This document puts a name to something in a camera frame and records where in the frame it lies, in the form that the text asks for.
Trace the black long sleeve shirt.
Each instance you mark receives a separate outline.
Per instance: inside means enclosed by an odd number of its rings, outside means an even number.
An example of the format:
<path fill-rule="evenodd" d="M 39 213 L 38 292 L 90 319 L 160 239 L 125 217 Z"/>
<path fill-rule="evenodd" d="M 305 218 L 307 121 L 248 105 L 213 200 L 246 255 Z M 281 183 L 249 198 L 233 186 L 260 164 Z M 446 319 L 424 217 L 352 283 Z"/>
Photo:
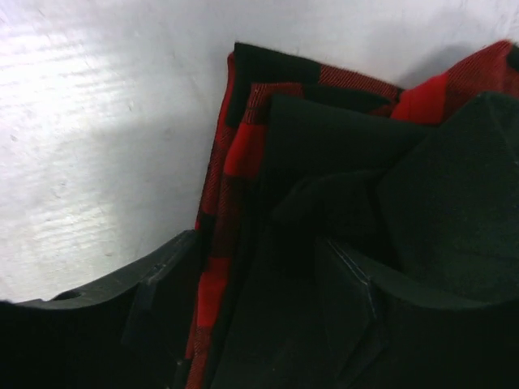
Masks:
<path fill-rule="evenodd" d="M 209 388 L 341 388 L 320 238 L 459 297 L 518 303 L 518 101 L 417 126 L 276 96 L 255 247 Z"/>

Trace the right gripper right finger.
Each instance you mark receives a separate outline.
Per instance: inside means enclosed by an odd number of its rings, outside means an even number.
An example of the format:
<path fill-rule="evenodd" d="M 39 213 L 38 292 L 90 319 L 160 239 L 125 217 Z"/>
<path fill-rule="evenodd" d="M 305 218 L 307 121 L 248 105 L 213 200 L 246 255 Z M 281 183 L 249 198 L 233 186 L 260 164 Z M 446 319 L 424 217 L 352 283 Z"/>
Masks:
<path fill-rule="evenodd" d="M 459 297 L 328 238 L 315 275 L 339 387 L 517 387 L 517 301 Z"/>

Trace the red black plaid shirt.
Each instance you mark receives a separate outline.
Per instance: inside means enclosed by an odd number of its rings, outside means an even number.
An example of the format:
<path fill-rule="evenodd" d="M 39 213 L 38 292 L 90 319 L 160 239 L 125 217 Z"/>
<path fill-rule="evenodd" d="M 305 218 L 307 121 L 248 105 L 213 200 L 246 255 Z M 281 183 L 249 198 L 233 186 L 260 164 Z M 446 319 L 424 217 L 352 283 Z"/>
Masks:
<path fill-rule="evenodd" d="M 375 112 L 421 123 L 439 123 L 485 89 L 518 93 L 518 48 L 509 40 L 471 54 L 441 75 L 409 90 L 355 71 L 325 65 L 255 45 L 236 43 L 228 58 L 228 83 L 217 122 L 195 227 L 209 240 L 199 280 L 187 356 L 189 388 L 208 384 L 215 324 L 230 298 L 229 274 L 236 264 L 242 203 L 264 154 L 264 113 L 274 92 L 309 96 L 311 88 L 344 96 L 367 93 Z"/>

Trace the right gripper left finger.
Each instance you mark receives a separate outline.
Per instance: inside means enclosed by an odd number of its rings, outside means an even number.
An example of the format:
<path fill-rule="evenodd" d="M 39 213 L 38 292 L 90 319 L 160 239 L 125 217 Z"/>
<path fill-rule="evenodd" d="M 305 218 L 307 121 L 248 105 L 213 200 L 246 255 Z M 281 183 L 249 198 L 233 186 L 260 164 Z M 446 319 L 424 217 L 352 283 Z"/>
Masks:
<path fill-rule="evenodd" d="M 184 387 L 200 248 L 186 230 L 51 300 L 3 302 L 2 387 Z"/>

